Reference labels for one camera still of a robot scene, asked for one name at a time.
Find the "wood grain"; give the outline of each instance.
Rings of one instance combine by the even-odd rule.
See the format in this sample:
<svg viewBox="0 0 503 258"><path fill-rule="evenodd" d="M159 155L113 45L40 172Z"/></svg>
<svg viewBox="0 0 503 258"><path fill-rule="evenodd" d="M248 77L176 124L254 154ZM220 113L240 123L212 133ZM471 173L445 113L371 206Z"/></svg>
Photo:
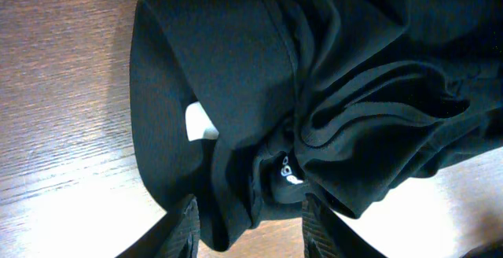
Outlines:
<svg viewBox="0 0 503 258"><path fill-rule="evenodd" d="M163 215L141 184L131 140L136 1L0 0L1 257L112 257ZM439 244L434 227L453 241L419 251L430 256L491 241L503 231L501 155L408 181L349 223L390 256L409 253L412 242L396 242L417 228L422 248ZM202 245L200 256L301 257L300 221L264 222L229 252Z"/></svg>

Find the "white label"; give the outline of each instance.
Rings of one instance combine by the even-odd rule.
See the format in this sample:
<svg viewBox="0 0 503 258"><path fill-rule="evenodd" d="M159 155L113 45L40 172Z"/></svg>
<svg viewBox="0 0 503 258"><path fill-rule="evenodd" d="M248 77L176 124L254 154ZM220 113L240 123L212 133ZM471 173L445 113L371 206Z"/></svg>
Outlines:
<svg viewBox="0 0 503 258"><path fill-rule="evenodd" d="M218 130L198 101L190 104L185 111L185 127L189 141L218 138Z"/></svg>

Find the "printed logo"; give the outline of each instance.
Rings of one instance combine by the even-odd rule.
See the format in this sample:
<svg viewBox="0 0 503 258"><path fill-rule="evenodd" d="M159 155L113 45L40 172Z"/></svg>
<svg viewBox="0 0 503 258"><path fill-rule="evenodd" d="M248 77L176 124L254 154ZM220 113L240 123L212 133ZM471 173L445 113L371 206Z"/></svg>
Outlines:
<svg viewBox="0 0 503 258"><path fill-rule="evenodd" d="M288 163L288 156L285 156L285 158L283 159L283 168L281 168L281 176L285 177L286 180L291 184L297 185L302 183L303 180L297 179L297 177L292 174L292 168L290 168Z"/></svg>

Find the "black fabric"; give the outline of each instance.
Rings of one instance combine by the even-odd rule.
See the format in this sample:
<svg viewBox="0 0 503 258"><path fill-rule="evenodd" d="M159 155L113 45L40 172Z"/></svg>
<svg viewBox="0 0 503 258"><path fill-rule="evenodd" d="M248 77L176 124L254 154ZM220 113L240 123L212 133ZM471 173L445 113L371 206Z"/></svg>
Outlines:
<svg viewBox="0 0 503 258"><path fill-rule="evenodd" d="M280 154L356 218L411 176L503 146L501 1L139 0L131 120L145 186L166 209L195 194L201 237L223 251L262 219L300 216L268 194ZM194 101L217 141L188 142Z"/></svg>

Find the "wooden table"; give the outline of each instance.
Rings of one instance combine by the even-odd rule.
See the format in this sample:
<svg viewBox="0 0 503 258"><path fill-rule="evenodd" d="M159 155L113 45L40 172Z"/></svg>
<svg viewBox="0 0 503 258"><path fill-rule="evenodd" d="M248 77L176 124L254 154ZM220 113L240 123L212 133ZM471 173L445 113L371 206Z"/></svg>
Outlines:
<svg viewBox="0 0 503 258"><path fill-rule="evenodd" d="M1 257L112 257L163 215L131 140L135 2L0 0ZM502 155L407 181L350 224L396 257L493 241L503 233ZM229 252L202 245L200 256L302 257L300 221L264 222Z"/></svg>

